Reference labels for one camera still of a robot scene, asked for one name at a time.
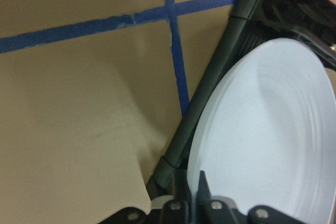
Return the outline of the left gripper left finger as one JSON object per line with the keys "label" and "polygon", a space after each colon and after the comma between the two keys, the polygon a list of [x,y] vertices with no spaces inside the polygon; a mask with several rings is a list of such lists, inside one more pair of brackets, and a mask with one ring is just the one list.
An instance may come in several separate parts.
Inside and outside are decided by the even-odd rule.
{"label": "left gripper left finger", "polygon": [[173,180],[173,195],[149,214],[135,207],[113,213],[101,223],[189,223],[191,193],[186,179]]}

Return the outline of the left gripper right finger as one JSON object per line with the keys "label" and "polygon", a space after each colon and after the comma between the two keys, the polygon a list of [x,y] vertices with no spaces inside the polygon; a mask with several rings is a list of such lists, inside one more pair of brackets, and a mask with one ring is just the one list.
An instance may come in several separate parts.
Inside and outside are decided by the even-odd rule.
{"label": "left gripper right finger", "polygon": [[196,223],[299,223],[299,220],[266,205],[252,207],[246,215],[211,195],[204,171],[196,194]]}

